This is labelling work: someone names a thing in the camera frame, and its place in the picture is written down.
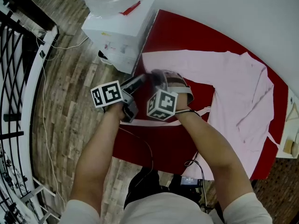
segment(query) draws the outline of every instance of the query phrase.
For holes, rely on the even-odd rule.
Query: hand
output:
[[[175,73],[166,73],[165,75],[166,75],[166,77],[179,77]],[[184,87],[184,85],[182,83],[168,83],[168,86],[169,87],[171,87],[171,86]],[[188,99],[187,99],[187,94],[186,93],[178,94],[176,111],[190,110],[190,108],[188,107],[188,101],[187,100]]]
[[[108,106],[106,113],[111,113],[113,115],[116,115],[116,117],[119,120],[122,120],[123,118],[125,118],[125,114],[122,111],[122,107],[123,107],[123,103],[122,102],[117,102],[115,104],[112,104],[112,105]]]

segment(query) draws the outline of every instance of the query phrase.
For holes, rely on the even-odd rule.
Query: white t-shirt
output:
[[[272,223],[270,215],[254,193],[247,193],[233,201],[224,210],[223,218],[226,224]],[[129,203],[120,224],[215,224],[219,220],[202,212],[195,202],[185,197],[159,193]],[[99,224],[100,217],[92,206],[70,200],[59,223]]]

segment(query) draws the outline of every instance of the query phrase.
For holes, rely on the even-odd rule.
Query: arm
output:
[[[190,109],[187,95],[179,94],[177,110]],[[253,192],[247,174],[228,141],[193,112],[176,115],[192,137],[199,154],[209,165],[222,210],[235,199]]]
[[[122,104],[113,105],[103,116],[95,134],[84,148],[75,171],[70,199],[94,207],[99,215],[103,187],[108,172],[114,140],[124,114]]]

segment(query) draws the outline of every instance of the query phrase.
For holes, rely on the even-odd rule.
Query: white box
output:
[[[82,30],[117,70],[131,74],[154,22],[155,0],[142,0],[128,15],[101,18],[89,14]]]
[[[147,102],[147,116],[167,120],[175,115],[178,94],[158,90]]]

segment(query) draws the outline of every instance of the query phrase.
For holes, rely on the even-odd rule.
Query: shirt sleeve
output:
[[[272,224],[272,218],[255,193],[234,200],[223,212],[226,224]]]
[[[99,224],[100,216],[92,206],[79,201],[70,200],[64,213],[60,218],[59,224]]]

